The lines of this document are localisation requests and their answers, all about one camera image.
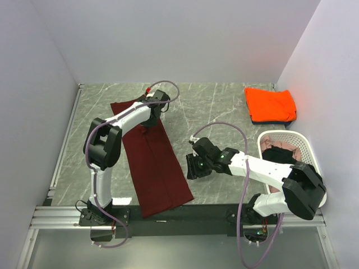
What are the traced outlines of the dark red t-shirt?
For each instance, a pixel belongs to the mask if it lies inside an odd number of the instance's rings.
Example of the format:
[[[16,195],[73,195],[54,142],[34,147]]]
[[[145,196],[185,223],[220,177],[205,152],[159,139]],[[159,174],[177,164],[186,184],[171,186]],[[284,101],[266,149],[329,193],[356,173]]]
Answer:
[[[160,119],[122,137],[143,218],[194,199]]]

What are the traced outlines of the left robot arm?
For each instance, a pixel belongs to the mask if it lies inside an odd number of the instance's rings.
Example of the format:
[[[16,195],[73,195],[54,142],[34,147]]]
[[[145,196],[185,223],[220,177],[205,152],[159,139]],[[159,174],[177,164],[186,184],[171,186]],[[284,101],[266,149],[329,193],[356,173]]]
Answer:
[[[111,221],[112,168],[121,155],[122,138],[139,124],[154,126],[164,101],[134,102],[129,108],[107,119],[95,118],[84,144],[85,161],[91,173],[91,194],[88,208],[95,208],[92,218],[99,225]]]

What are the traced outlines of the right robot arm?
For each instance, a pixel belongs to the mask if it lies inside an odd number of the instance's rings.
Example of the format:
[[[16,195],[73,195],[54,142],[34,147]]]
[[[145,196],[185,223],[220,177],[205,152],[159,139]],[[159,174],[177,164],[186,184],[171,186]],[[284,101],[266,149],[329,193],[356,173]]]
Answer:
[[[327,199],[326,187],[319,174],[303,162],[280,164],[248,156],[232,148],[186,155],[187,177],[197,179],[213,171],[245,177],[277,189],[275,193],[256,194],[242,206],[241,216],[258,224],[273,214],[293,213],[312,220]]]

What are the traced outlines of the pink garment in basket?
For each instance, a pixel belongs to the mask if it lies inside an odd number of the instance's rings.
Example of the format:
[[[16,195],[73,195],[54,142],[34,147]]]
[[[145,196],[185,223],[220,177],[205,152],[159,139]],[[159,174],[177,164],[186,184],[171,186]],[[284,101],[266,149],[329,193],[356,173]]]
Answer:
[[[289,150],[292,152],[294,159],[296,159],[297,161],[302,160],[302,154],[301,154],[300,149],[296,146],[291,145],[288,142],[272,140],[269,136],[265,136],[260,140],[261,153],[263,151],[265,151],[266,149],[271,148],[273,146]]]

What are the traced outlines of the black garment in basket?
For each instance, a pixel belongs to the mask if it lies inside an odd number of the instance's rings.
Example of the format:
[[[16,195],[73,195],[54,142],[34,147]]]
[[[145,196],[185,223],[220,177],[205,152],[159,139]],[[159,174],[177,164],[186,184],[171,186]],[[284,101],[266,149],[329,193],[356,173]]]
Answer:
[[[291,151],[274,146],[263,151],[262,158],[279,164],[295,164],[297,162]]]

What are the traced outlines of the folded blue t-shirt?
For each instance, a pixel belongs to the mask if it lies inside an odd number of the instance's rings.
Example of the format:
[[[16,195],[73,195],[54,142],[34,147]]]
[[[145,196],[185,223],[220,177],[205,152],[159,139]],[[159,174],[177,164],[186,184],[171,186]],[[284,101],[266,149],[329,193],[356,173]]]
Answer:
[[[297,119],[297,109],[293,105],[256,103],[247,104],[253,124],[282,124],[288,126]]]

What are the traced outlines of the folded orange t-shirt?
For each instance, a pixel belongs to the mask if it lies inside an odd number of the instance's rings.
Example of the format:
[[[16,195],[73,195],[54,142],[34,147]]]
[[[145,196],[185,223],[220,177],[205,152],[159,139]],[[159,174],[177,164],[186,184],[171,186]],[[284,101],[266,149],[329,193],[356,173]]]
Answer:
[[[288,90],[271,92],[247,87],[244,93],[255,123],[289,123],[297,119],[296,105]]]

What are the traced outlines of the white plastic laundry basket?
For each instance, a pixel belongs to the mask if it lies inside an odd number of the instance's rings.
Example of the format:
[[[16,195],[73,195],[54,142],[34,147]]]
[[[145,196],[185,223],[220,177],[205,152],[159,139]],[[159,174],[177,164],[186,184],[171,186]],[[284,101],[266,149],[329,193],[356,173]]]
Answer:
[[[302,161],[306,164],[312,165],[314,167],[314,171],[320,174],[314,152],[309,144],[309,141],[302,134],[287,130],[273,130],[261,133],[257,139],[257,145],[259,158],[262,160],[260,140],[265,136],[269,136],[272,140],[288,142],[291,145],[298,147],[302,154]],[[265,180],[263,183],[265,184],[266,193],[261,194],[254,204],[254,210],[261,216],[269,216],[271,214],[279,214],[289,211],[287,204],[284,202],[282,177],[274,170],[276,168],[275,165],[272,165],[271,167],[272,170],[270,172],[274,173],[275,178],[269,179],[268,175],[264,177]]]

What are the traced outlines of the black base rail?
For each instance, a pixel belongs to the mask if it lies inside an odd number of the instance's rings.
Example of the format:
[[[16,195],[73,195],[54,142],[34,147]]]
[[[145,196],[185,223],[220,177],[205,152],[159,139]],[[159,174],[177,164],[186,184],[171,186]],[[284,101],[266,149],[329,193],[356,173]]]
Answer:
[[[133,236],[221,235],[236,236],[238,204],[183,205],[143,218],[140,206],[113,206],[113,221],[99,210],[83,208],[79,226],[91,229],[91,239],[99,242]]]

